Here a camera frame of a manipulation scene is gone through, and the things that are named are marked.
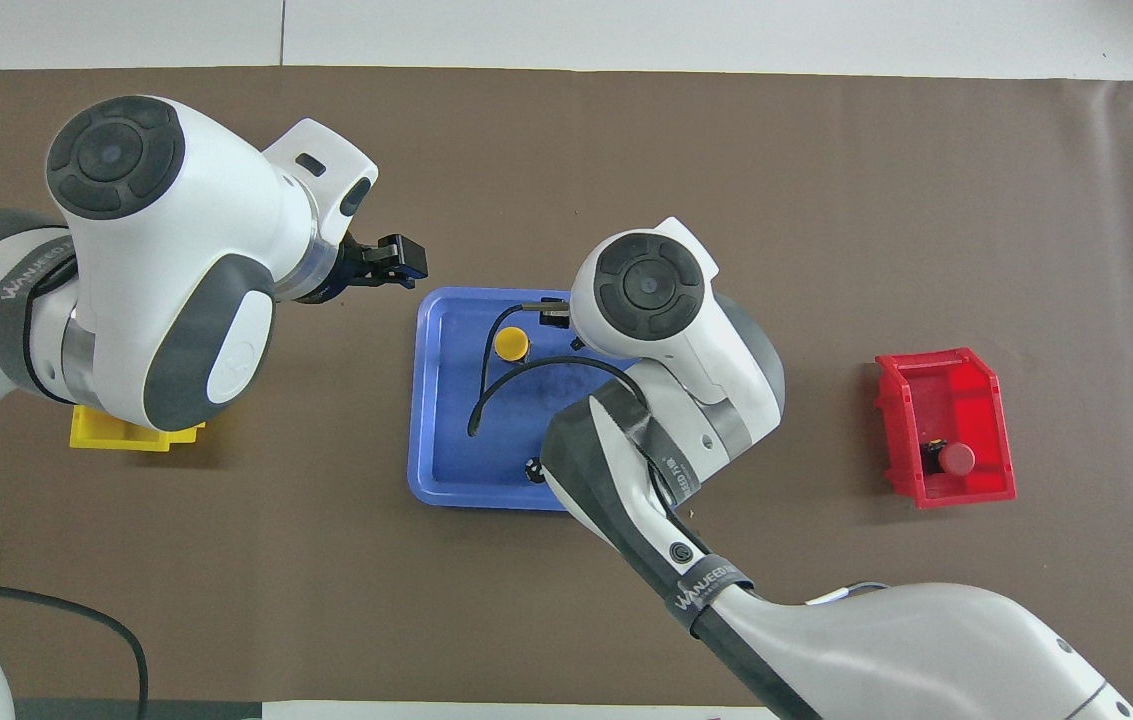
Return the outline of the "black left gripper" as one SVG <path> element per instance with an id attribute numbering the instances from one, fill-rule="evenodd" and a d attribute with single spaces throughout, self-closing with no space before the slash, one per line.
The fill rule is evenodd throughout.
<path id="1" fill-rule="evenodd" d="M 318 305 L 337 299 L 350 287 L 382 287 L 387 283 L 414 290 L 418 278 L 426 276 L 426 249 L 403 236 L 387 234 L 380 238 L 377 247 L 370 251 L 370 263 L 365 259 L 370 245 L 356 242 L 351 234 L 339 243 L 337 260 L 324 281 L 313 291 L 298 297 L 300 304 Z M 370 276 L 370 266 L 375 276 Z"/>

